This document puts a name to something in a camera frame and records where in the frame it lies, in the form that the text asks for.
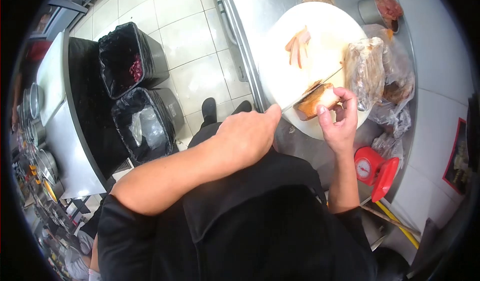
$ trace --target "right hand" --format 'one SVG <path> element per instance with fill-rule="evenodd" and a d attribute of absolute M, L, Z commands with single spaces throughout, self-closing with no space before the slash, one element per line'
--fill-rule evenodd
<path fill-rule="evenodd" d="M 342 105 L 335 105 L 336 122 L 332 122 L 330 111 L 325 106 L 317 106 L 318 122 L 323 131 L 323 138 L 336 156 L 353 153 L 353 140 L 357 131 L 358 113 L 357 97 L 343 87 L 333 89 L 342 98 Z"/>

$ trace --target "knife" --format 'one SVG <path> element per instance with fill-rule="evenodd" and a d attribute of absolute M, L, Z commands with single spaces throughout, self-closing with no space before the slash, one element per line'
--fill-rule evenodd
<path fill-rule="evenodd" d="M 312 89 L 310 89 L 309 91 L 306 91 L 304 94 L 302 94 L 302 96 L 300 98 L 297 98 L 296 100 L 294 100 L 291 104 L 289 104 L 288 106 L 286 106 L 285 108 L 282 109 L 282 114 L 284 114 L 288 109 L 292 108 L 293 106 L 295 106 L 295 104 L 301 102 L 304 98 L 306 98 L 310 93 L 314 92 L 315 89 L 317 89 L 318 87 L 322 86 L 323 84 L 325 84 L 325 82 L 327 82 L 331 77 L 333 77 L 334 75 L 336 75 L 336 73 L 338 73 L 339 71 L 342 70 L 343 67 L 340 67 L 336 72 L 334 72 L 333 74 L 329 75 L 327 79 L 323 80 L 321 83 L 315 85 Z"/>

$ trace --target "white cutting board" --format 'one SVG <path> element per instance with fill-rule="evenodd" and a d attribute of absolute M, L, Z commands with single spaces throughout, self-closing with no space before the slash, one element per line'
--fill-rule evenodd
<path fill-rule="evenodd" d="M 290 53 L 285 45 L 307 26 L 311 39 L 308 46 L 309 67 L 301 70 L 289 65 Z M 307 2 L 289 9 L 273 25 L 265 38 L 259 74 L 263 92 L 271 104 L 283 109 L 298 99 L 317 80 L 326 79 L 342 67 L 344 50 L 351 42 L 367 38 L 362 28 L 339 8 L 322 2 Z M 343 70 L 328 82 L 335 87 L 345 87 Z M 360 127 L 367 119 L 367 112 L 358 111 Z M 333 121 L 335 112 L 330 111 Z M 301 121 L 291 108 L 283 117 L 310 137 L 324 139 L 318 119 Z"/>
<path fill-rule="evenodd" d="M 43 107 L 40 109 L 40 120 L 44 126 L 55 115 L 65 98 L 63 36 L 64 32 L 60 32 L 53 40 L 36 74 L 36 83 L 45 94 Z"/>

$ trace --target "kitchen scale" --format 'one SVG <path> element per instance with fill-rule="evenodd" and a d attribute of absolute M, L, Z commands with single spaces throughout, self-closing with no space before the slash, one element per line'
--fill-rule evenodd
<path fill-rule="evenodd" d="M 399 167 L 399 158 L 383 159 L 374 149 L 366 146 L 358 149 L 354 160 L 357 180 L 373 186 L 372 202 L 383 198 L 392 186 Z"/>

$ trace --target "shoe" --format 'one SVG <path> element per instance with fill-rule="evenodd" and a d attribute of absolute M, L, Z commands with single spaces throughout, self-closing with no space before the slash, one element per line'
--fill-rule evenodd
<path fill-rule="evenodd" d="M 233 111 L 232 115 L 240 112 L 250 112 L 252 110 L 252 104 L 249 101 L 243 101 L 240 105 Z"/>
<path fill-rule="evenodd" d="M 201 114 L 204 121 L 217 122 L 217 105 L 214 98 L 207 98 L 201 105 Z"/>

